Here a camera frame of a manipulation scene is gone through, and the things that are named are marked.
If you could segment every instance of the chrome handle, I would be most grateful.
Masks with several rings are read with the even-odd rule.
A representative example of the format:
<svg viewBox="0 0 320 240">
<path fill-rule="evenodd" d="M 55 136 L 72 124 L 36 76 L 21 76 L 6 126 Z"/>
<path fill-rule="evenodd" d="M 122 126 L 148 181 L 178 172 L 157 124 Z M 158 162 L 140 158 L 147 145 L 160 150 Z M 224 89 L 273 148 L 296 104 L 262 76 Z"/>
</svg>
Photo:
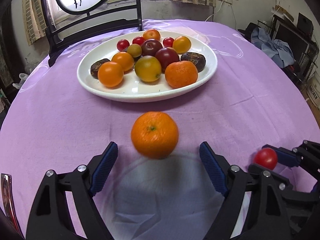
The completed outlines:
<svg viewBox="0 0 320 240">
<path fill-rule="evenodd" d="M 14 209 L 13 198 L 12 198 L 12 179 L 11 175 L 1 173 L 1 192 L 2 192 L 2 201 L 4 206 L 4 213 L 12 224 L 14 229 L 19 233 L 21 237 L 24 238 L 19 222 L 17 220 L 16 212 Z"/>
</svg>

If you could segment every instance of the red cherry tomato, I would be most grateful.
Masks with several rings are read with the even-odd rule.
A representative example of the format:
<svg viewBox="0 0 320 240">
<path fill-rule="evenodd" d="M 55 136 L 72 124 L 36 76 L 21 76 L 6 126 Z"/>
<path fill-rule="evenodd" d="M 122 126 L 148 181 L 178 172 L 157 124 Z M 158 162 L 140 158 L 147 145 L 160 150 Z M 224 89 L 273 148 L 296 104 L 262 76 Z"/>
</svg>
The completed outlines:
<svg viewBox="0 0 320 240">
<path fill-rule="evenodd" d="M 141 46 L 145 41 L 146 41 L 145 38 L 138 36 L 132 40 L 132 44 L 138 44 Z"/>
<path fill-rule="evenodd" d="M 127 40 L 119 40 L 117 43 L 117 49 L 119 51 L 123 51 L 124 49 L 126 49 L 129 46 L 130 46 L 130 43 Z"/>
<path fill-rule="evenodd" d="M 273 149 L 264 148 L 257 152 L 253 159 L 253 163 L 257 163 L 269 170 L 273 170 L 278 163 L 278 156 Z"/>
<path fill-rule="evenodd" d="M 165 38 L 162 43 L 165 48 L 167 47 L 172 48 L 173 41 L 174 41 L 174 38 L 168 37 L 168 38 Z"/>
</svg>

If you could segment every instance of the white bucket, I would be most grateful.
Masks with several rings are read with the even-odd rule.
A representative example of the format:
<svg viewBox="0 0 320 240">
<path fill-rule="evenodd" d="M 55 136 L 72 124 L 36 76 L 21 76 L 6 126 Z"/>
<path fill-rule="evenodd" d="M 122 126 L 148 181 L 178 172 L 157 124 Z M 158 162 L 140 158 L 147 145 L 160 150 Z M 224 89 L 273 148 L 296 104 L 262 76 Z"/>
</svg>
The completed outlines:
<svg viewBox="0 0 320 240">
<path fill-rule="evenodd" d="M 315 72 L 310 83 L 307 85 L 307 94 L 312 103 L 320 108 L 320 76 Z"/>
</svg>

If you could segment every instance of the plate rim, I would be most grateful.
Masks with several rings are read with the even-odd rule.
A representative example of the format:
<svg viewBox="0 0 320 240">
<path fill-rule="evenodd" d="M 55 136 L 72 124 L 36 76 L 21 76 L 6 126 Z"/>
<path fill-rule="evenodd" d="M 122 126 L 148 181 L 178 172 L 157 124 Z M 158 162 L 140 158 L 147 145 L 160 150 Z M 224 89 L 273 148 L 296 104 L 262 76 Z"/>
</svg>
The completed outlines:
<svg viewBox="0 0 320 240">
<path fill-rule="evenodd" d="M 138 98 L 141 98 L 141 99 L 146 99 L 146 98 L 157 98 L 159 96 L 167 96 L 167 95 L 170 95 L 172 93 L 172 91 L 175 91 L 176 93 L 175 94 L 178 94 L 179 92 L 183 92 L 185 91 L 186 89 L 196 89 L 200 86 L 202 86 L 203 84 L 205 84 L 206 82 L 208 82 L 212 76 L 215 74 L 215 72 L 217 71 L 217 68 L 218 68 L 218 58 L 217 58 L 217 55 L 215 54 L 215 52 L 207 45 L 205 44 L 203 41 L 195 38 L 195 37 L 192 37 L 192 36 L 189 36 L 189 35 L 186 35 L 186 34 L 183 34 L 183 33 L 178 33 L 178 32 L 172 32 L 172 31 L 166 31 L 166 30 L 158 30 L 159 32 L 169 32 L 169 33 L 174 33 L 174 34 L 180 34 L 181 36 L 185 36 L 187 38 L 192 38 L 192 39 L 196 39 L 198 40 L 199 42 L 201 42 L 204 46 L 206 46 L 207 48 L 209 48 L 209 50 L 211 50 L 211 52 L 213 53 L 215 59 L 216 59 L 216 65 L 215 65 L 215 70 L 212 71 L 212 73 L 209 73 L 209 75 L 207 75 L 206 77 L 204 77 L 203 79 L 201 79 L 199 82 L 195 82 L 193 84 L 190 84 L 190 85 L 187 85 L 185 87 L 182 87 L 182 88 L 177 88 L 177 89 L 172 89 L 172 90 L 169 90 L 169 91 L 164 91 L 164 92 L 156 92 L 156 93 L 151 93 L 151 94 L 138 94 L 138 95 L 123 95 L 123 94 L 115 94 L 115 93 L 108 93 L 108 92 L 102 92 L 102 91 L 99 91 L 99 90 L 96 90 L 94 88 L 91 88 L 90 86 L 88 86 L 87 84 L 85 84 L 82 79 L 80 78 L 80 75 L 79 75 L 79 68 L 80 68 L 80 65 L 82 64 L 82 62 L 84 61 L 84 59 L 89 55 L 89 53 L 91 53 L 93 50 L 97 49 L 98 47 L 102 46 L 105 42 L 108 42 L 108 41 L 111 41 L 113 39 L 119 39 L 121 38 L 122 36 L 125 36 L 125 35 L 128 35 L 128 34 L 133 34 L 133 33 L 144 33 L 145 31 L 141 31 L 141 32 L 133 32 L 133 33 L 125 33 L 125 34 L 122 34 L 120 36 L 116 36 L 114 38 L 111 38 L 110 40 L 107 40 L 107 41 L 104 41 L 103 43 L 99 44 L 97 47 L 95 47 L 94 49 L 92 49 L 91 51 L 89 51 L 80 61 L 80 63 L 78 64 L 78 67 L 77 67 L 77 79 L 78 79 L 78 82 L 80 83 L 80 85 L 86 89 L 88 92 L 94 94 L 94 95 L 97 95 L 97 96 L 100 96 L 100 97 L 104 97 L 104 98 L 107 98 L 107 99 L 138 99 Z"/>
</svg>

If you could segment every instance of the wooden floor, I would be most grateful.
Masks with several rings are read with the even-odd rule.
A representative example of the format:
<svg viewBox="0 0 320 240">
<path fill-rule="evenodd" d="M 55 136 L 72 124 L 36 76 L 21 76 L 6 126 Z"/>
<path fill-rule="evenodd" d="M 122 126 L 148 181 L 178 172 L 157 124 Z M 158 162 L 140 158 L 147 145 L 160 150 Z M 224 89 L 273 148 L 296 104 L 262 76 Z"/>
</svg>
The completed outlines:
<svg viewBox="0 0 320 240">
<path fill-rule="evenodd" d="M 301 93 L 305 99 L 309 98 L 306 90 L 303 90 Z M 310 109 L 311 109 L 311 111 L 312 111 L 312 113 L 318 123 L 318 126 L 320 128 L 320 110 L 311 102 L 310 99 L 307 101 L 307 104 L 309 105 L 309 107 L 310 107 Z"/>
</svg>

